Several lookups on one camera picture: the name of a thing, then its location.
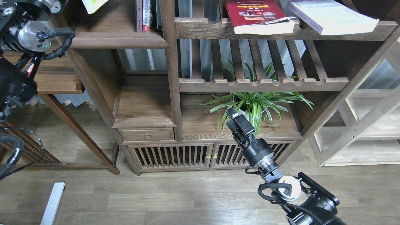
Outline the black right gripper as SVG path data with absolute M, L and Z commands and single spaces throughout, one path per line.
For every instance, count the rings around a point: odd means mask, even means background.
M 244 158 L 252 166 L 274 165 L 272 155 L 274 151 L 267 142 L 254 136 L 255 128 L 242 114 L 238 114 L 233 108 L 228 108 L 226 114 L 231 118 L 226 123 L 234 135 L 234 140 L 243 150 Z

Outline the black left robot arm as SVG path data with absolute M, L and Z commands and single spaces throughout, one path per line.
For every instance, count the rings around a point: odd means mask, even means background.
M 23 106 L 38 94 L 34 81 L 43 60 L 65 55 L 75 32 L 69 27 L 50 28 L 52 14 L 62 13 L 67 0 L 2 0 L 0 10 L 1 122 L 12 107 Z

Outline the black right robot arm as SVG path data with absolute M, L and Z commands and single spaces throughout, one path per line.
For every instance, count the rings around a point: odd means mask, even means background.
M 297 177 L 284 176 L 273 161 L 274 151 L 264 139 L 254 136 L 255 128 L 249 120 L 233 108 L 226 113 L 230 117 L 227 126 L 249 162 L 245 173 L 255 168 L 251 173 L 264 179 L 257 190 L 261 198 L 279 205 L 286 212 L 290 225 L 344 224 L 337 217 L 340 202 L 336 196 L 302 172 Z

